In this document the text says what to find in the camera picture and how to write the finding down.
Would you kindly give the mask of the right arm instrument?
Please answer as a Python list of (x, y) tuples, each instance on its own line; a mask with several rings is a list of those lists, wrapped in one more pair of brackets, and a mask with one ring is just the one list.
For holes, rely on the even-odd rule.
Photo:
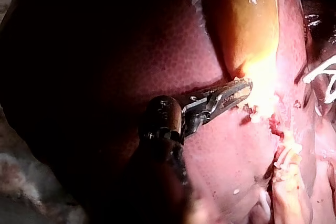
[(335, 0), (301, 0), (301, 4), (312, 39), (335, 45)]

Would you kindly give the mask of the left arm instrument jaw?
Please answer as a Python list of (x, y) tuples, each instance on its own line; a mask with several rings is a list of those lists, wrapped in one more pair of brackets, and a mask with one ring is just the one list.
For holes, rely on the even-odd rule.
[(250, 95), (252, 88), (251, 79), (238, 78), (213, 89), (210, 93), (210, 99), (214, 101), (242, 101)]
[(225, 111), (244, 101), (250, 95), (250, 89), (236, 91), (217, 89), (212, 90), (212, 113)]

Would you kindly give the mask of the left arm instrument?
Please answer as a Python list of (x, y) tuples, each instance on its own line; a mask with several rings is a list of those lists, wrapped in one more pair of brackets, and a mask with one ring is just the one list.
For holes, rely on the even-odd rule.
[(138, 127), (141, 141), (160, 138), (184, 144), (184, 139), (211, 120), (218, 101), (215, 90), (201, 90), (172, 97), (160, 95), (146, 107)]

